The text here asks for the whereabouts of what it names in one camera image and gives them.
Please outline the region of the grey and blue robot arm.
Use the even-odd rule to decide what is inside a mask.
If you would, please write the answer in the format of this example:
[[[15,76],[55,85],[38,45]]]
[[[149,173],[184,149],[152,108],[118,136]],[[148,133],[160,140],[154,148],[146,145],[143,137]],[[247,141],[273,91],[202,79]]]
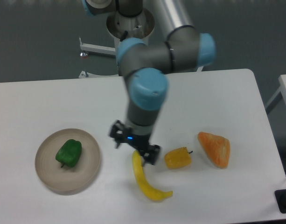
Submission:
[[[154,18],[141,0],[84,0],[85,12],[108,14],[107,29],[117,39],[118,75],[123,77],[129,103],[126,121],[116,121],[109,136],[117,145],[136,149],[145,163],[154,165],[160,154],[150,145],[154,124],[165,101],[166,74],[211,64],[216,57],[213,37],[199,33],[181,0],[155,0],[153,7],[165,41],[148,45]]]

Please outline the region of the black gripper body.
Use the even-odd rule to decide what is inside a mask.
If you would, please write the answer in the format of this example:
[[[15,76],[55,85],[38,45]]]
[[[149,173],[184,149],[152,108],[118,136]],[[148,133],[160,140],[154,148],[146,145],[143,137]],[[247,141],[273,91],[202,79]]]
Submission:
[[[142,152],[148,152],[153,149],[153,145],[151,145],[149,142],[153,131],[153,125],[138,126],[132,122],[123,124],[119,121],[118,129],[120,132],[118,135],[118,146],[126,143]]]

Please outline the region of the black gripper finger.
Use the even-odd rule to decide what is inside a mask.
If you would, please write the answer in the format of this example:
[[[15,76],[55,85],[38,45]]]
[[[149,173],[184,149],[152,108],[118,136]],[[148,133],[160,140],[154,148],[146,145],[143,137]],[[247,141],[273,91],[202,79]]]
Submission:
[[[116,143],[116,149],[118,149],[121,144],[125,143],[124,129],[125,125],[120,120],[116,120],[110,128],[109,137]]]
[[[141,147],[139,149],[139,154],[144,160],[143,166],[146,164],[155,165],[158,160],[160,151],[161,147],[158,145],[148,145],[145,148]]]

